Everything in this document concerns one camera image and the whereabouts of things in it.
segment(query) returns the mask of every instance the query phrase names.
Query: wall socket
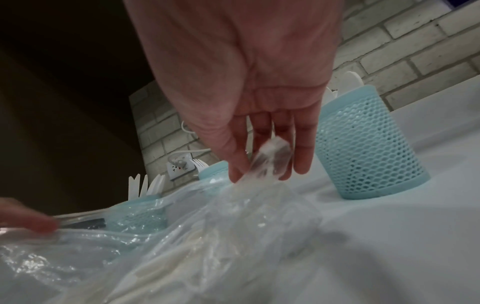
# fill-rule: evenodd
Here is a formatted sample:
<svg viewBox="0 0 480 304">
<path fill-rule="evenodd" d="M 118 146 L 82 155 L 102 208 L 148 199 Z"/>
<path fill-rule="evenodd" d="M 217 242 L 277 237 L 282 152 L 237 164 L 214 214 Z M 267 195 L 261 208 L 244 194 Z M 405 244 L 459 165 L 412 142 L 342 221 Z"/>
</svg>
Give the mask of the wall socket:
<svg viewBox="0 0 480 304">
<path fill-rule="evenodd" d="M 191 153 L 180 154 L 178 157 L 172 159 L 173 163 L 177 163 L 178 161 L 183 161 L 185 165 L 179 167 L 172 165 L 169 162 L 166 163 L 166 170 L 168 171 L 168 176 L 170 180 L 177 179 L 195 170 L 195 165 L 192 162 Z"/>
</svg>

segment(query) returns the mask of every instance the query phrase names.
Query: plastic wrapper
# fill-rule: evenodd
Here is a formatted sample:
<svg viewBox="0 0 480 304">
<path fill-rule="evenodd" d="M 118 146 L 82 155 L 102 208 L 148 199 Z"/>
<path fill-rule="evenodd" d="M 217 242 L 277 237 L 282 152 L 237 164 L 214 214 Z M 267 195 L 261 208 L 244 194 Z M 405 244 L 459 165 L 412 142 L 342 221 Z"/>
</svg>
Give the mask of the plastic wrapper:
<svg viewBox="0 0 480 304">
<path fill-rule="evenodd" d="M 306 246 L 320 223 L 313 206 L 278 182 L 290 158 L 288 143 L 275 138 L 237 184 L 201 181 L 155 202 L 64 222 L 90 230 L 37 236 L 4 229 L 0 278 L 9 283 L 0 287 L 0 298 L 15 304 L 268 303 L 273 286 L 282 288 L 277 277 L 288 281 L 277 273 L 280 264 Z M 142 233 L 142 221 L 161 208 L 168 228 Z M 97 221 L 109 212 L 142 220 L 126 222 L 121 233 L 103 231 Z"/>
</svg>

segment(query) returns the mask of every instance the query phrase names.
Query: plastic fork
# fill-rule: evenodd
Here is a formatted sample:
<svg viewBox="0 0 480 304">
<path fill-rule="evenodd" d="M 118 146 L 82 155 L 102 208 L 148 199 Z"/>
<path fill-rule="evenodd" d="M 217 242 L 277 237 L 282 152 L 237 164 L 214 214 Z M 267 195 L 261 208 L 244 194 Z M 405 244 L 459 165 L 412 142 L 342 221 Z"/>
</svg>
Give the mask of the plastic fork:
<svg viewBox="0 0 480 304">
<path fill-rule="evenodd" d="M 192 159 L 191 162 L 195 165 L 195 168 L 198 170 L 199 173 L 209 167 L 207 163 L 199 159 Z"/>
</svg>

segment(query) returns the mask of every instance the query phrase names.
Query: clear plastic bag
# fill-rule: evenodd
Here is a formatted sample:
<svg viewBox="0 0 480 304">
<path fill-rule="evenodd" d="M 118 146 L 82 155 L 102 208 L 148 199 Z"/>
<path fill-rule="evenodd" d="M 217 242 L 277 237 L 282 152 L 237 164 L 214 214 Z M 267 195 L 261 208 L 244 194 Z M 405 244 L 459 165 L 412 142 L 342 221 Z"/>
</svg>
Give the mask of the clear plastic bag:
<svg viewBox="0 0 480 304">
<path fill-rule="evenodd" d="M 8 271 L 0 278 L 13 284 L 0 297 L 31 303 L 23 291 L 35 286 L 37 303 L 267 303 L 279 263 L 320 223 L 313 206 L 277 181 L 290 158 L 288 143 L 275 138 L 235 185 L 201 181 L 153 203 L 104 211 L 164 208 L 168 228 L 155 234 L 141 234 L 141 223 L 123 233 L 61 229 L 45 237 L 4 230 Z"/>
</svg>

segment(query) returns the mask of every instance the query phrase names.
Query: finger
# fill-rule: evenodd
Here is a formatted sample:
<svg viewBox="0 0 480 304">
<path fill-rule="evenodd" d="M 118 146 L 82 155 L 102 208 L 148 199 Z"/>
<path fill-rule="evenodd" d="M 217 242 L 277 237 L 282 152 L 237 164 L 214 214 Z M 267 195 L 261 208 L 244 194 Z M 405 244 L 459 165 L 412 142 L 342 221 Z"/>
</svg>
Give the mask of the finger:
<svg viewBox="0 0 480 304">
<path fill-rule="evenodd" d="M 293 149 L 294 142 L 294 118 L 290 111 L 276 111 L 271 114 L 271 120 L 275 129 L 275 135 L 288 141 Z M 292 160 L 288 163 L 285 174 L 280 180 L 287 180 L 292 175 Z"/>
<path fill-rule="evenodd" d="M 319 123 L 321 102 L 299 110 L 294 110 L 295 152 L 293 168 L 298 174 L 306 174 L 310 170 L 315 152 L 315 137 Z"/>
<path fill-rule="evenodd" d="M 235 137 L 236 145 L 239 149 L 243 149 L 244 153 L 247 146 L 247 117 L 234 116 L 229 123 L 233 137 Z M 233 183 L 238 182 L 244 174 L 236 167 L 228 167 L 228 176 Z"/>
<path fill-rule="evenodd" d="M 253 155 L 260 147 L 272 137 L 272 118 L 270 113 L 262 112 L 250 114 L 250 122 L 253 127 Z"/>
<path fill-rule="evenodd" d="M 38 233 L 49 233 L 58 228 L 54 218 L 27 208 L 12 198 L 0 198 L 0 222 L 7 227 L 21 227 Z"/>
<path fill-rule="evenodd" d="M 243 174 L 248 172 L 250 161 L 245 153 L 245 148 L 237 144 L 230 125 L 206 129 L 195 124 L 187 124 L 220 159 L 227 161 L 229 166 L 237 168 Z"/>
</svg>

